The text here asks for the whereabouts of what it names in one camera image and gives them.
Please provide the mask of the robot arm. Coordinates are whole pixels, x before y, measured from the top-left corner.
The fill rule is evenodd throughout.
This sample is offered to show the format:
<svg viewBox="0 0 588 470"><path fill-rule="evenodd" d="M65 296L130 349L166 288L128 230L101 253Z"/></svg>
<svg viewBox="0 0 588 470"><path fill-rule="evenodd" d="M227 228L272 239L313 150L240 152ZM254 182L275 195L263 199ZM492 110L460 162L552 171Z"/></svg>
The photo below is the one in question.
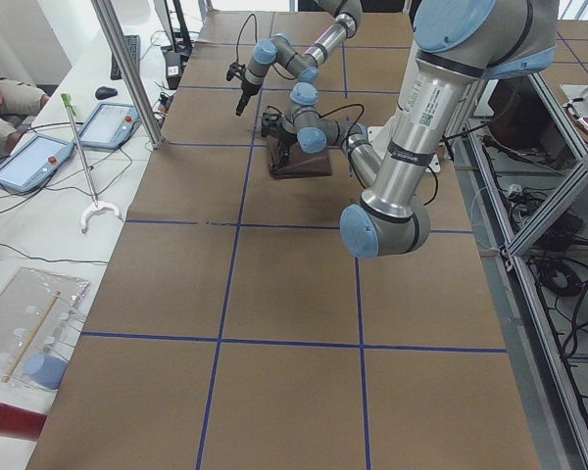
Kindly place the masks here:
<svg viewBox="0 0 588 470"><path fill-rule="evenodd" d="M237 116L243 114L250 99L260 92L272 66L280 65L296 81L314 84L319 76L319 67L335 49L356 35L363 15L360 1L316 1L316 4L328 12L334 22L304 53L297 51L284 33L257 40L247 65L239 63L239 53L236 53L225 79L231 81L238 78L241 82L241 97L235 109Z"/></svg>
<svg viewBox="0 0 588 470"><path fill-rule="evenodd" d="M317 153L341 147L365 189L340 216L340 234L360 259L417 250L429 216L416 189L466 88L480 79L523 76L547 68L555 56L555 1L423 1L416 10L414 78L406 104L388 121L386 150L378 154L354 122L320 117L318 92L297 84L279 120L284 136Z"/></svg>

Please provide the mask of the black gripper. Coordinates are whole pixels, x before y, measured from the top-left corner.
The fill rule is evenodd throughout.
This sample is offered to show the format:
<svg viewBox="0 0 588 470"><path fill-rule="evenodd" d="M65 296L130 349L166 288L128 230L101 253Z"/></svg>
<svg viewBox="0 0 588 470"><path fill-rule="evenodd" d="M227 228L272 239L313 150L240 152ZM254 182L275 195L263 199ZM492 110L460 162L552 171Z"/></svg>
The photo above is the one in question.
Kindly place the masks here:
<svg viewBox="0 0 588 470"><path fill-rule="evenodd" d="M288 166L290 161L290 149L297 143L297 134L284 128L277 131L278 166Z"/></svg>
<svg viewBox="0 0 588 470"><path fill-rule="evenodd" d="M241 95L241 97L238 101L238 104L236 106L236 109L235 109L235 114L238 117L241 117L242 114L244 113L246 107L248 106L250 98L253 96L256 96L259 93L259 91L261 90L261 85L251 83L249 81L243 81L241 83L241 90L242 90L242 95Z"/></svg>

